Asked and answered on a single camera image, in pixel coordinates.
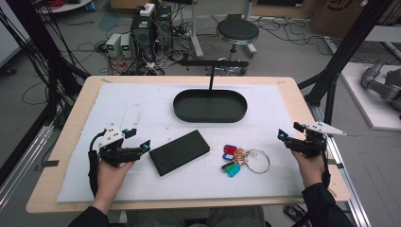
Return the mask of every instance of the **stool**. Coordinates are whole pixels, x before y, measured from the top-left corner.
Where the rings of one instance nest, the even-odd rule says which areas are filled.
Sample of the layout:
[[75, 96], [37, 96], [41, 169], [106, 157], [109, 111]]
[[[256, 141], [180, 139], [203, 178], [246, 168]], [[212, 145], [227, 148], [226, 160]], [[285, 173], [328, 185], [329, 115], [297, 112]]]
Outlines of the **stool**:
[[[233, 44], [230, 50], [230, 56], [228, 61], [237, 61], [235, 59], [236, 46], [237, 45], [247, 45], [252, 44], [257, 40], [259, 35], [259, 29], [256, 25], [249, 21], [242, 19], [226, 19], [218, 23], [216, 28], [216, 34], [221, 40]], [[231, 74], [236, 76], [245, 76], [246, 68], [237, 67], [219, 67], [215, 68], [215, 72], [223, 72], [226, 76]]]

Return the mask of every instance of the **metal ring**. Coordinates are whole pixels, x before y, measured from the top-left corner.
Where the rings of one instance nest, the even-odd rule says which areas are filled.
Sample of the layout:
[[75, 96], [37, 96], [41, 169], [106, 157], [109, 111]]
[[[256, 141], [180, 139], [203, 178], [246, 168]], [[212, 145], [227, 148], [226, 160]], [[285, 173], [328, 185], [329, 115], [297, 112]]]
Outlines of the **metal ring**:
[[[265, 169], [265, 170], [263, 170], [263, 171], [256, 171], [256, 170], [254, 170], [254, 169], [252, 169], [252, 168], [250, 167], [250, 165], [248, 164], [248, 161], [249, 161], [249, 160], [248, 160], [248, 155], [249, 155], [252, 151], [260, 152], [260, 153], [262, 153], [262, 154], [268, 159], [268, 168], [267, 168], [267, 169]], [[269, 171], [269, 169], [270, 169], [270, 158], [269, 158], [269, 156], [268, 156], [263, 150], [261, 150], [261, 149], [244, 150], [244, 163], [245, 163], [245, 165], [248, 167], [248, 169], [249, 169], [250, 171], [252, 171], [252, 172], [254, 172], [254, 173], [258, 173], [258, 174], [265, 173], [265, 172]]]

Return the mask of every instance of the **black metal pole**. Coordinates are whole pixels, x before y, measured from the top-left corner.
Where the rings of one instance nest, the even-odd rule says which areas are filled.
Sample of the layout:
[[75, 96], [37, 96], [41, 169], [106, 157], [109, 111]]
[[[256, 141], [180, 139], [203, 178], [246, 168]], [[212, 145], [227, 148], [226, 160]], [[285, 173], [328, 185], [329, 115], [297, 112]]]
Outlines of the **black metal pole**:
[[[315, 83], [311, 92], [305, 96], [306, 102], [319, 106], [324, 95], [330, 89], [335, 88], [333, 83], [337, 82], [342, 69], [357, 52], [359, 46], [365, 41], [391, 3], [392, 0], [370, 0], [368, 2], [327, 66], [319, 75], [298, 84], [298, 87], [303, 89]], [[331, 91], [331, 94], [330, 98], [326, 100], [326, 105], [329, 106], [328, 111], [332, 110], [335, 92]], [[331, 117], [329, 118], [324, 119], [326, 124], [331, 124]]]

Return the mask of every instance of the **key ring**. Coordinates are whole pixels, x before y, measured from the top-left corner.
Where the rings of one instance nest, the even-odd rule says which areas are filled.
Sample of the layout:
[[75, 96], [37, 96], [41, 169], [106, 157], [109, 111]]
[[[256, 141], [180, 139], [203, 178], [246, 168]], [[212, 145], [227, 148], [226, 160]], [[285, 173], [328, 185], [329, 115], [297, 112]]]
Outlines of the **key ring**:
[[[250, 165], [250, 157], [251, 157], [251, 158], [252, 158], [252, 157], [257, 157], [258, 154], [262, 154], [262, 155], [263, 155], [264, 157], [266, 157], [266, 159], [268, 160], [268, 166], [267, 166], [266, 169], [263, 168], [262, 170], [255, 170], [254, 166], [251, 167], [251, 165]], [[243, 164], [245, 164], [245, 165], [248, 167], [248, 169], [249, 169], [250, 171], [254, 172], [254, 173], [262, 174], [262, 173], [265, 173], [265, 172], [269, 171], [269, 169], [270, 169], [270, 158], [269, 158], [269, 156], [268, 156], [263, 150], [261, 150], [261, 149], [253, 148], [253, 149], [250, 149], [250, 150], [244, 150], [244, 151], [243, 151], [243, 157], [242, 157], [242, 158], [243, 158]]]

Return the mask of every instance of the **gray floor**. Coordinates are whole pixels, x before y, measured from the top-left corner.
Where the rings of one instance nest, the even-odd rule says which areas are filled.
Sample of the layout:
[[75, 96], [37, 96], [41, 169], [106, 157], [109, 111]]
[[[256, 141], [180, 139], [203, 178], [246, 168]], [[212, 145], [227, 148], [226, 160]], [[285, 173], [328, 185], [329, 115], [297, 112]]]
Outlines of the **gray floor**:
[[[57, 17], [60, 21], [72, 24], [93, 21], [91, 24], [81, 26], [61, 23], [60, 28], [70, 49], [81, 60], [82, 65], [92, 75], [105, 75], [103, 69], [107, 66], [102, 56], [97, 53], [78, 51], [78, 49], [90, 49], [92, 48], [90, 44], [105, 41], [106, 36], [114, 32], [129, 31], [131, 16], [105, 8], [94, 13], [77, 9], [74, 12], [60, 13]], [[215, 33], [216, 20], [214, 18], [200, 18], [198, 22], [199, 27], [205, 26], [200, 33]], [[312, 36], [313, 34], [310, 34], [308, 29], [308, 21], [302, 21], [302, 23], [305, 27], [295, 24], [292, 26], [293, 32], [303, 32], [306, 37]], [[265, 25], [265, 28], [281, 38], [287, 38], [282, 28], [276, 31], [274, 26]], [[286, 30], [292, 40], [302, 38], [301, 35], [291, 33], [289, 26], [286, 26]], [[331, 56], [327, 54], [328, 48], [322, 40], [311, 40], [317, 45], [298, 45], [280, 40], [270, 32], [260, 29], [259, 38], [254, 43], [258, 53], [252, 59], [242, 49], [237, 51], [239, 59], [250, 63], [248, 76], [292, 77], [297, 82], [301, 82], [320, 73], [330, 61]], [[227, 57], [230, 50], [230, 46], [217, 37], [200, 36], [200, 44], [205, 60]], [[392, 55], [378, 46], [379, 44], [363, 44], [353, 61], [373, 62], [385, 56], [388, 62], [400, 63], [394, 61]], [[29, 89], [40, 82], [30, 62], [20, 53], [11, 60], [11, 63], [17, 69], [17, 74], [7, 75], [2, 70], [0, 75], [2, 94], [0, 101], [3, 104], [0, 108], [2, 149], [0, 165], [9, 157], [44, 107], [43, 104], [32, 105], [32, 103], [44, 101], [44, 86], [39, 84]], [[191, 67], [189, 71], [186, 71], [185, 67], [173, 65], [166, 69], [166, 75], [205, 75], [205, 71], [202, 67]], [[335, 137], [336, 142], [372, 226], [400, 226], [401, 180], [397, 176], [401, 172], [401, 165], [399, 165], [401, 163], [399, 153], [401, 132], [371, 130], [341, 79], [338, 82], [332, 125], [348, 132], [346, 137]], [[0, 213], [2, 226], [66, 226], [78, 214], [30, 215], [25, 209], [35, 183], [41, 175], [40, 171], [34, 170], [35, 166], [40, 165], [45, 152], [59, 133], [59, 131], [54, 132], [38, 160]], [[188, 212], [187, 215], [196, 218], [205, 213], [204, 210], [198, 210]], [[280, 205], [265, 206], [265, 216], [272, 226], [291, 224], [289, 218], [282, 213]], [[111, 220], [118, 219], [119, 213], [111, 212]]]

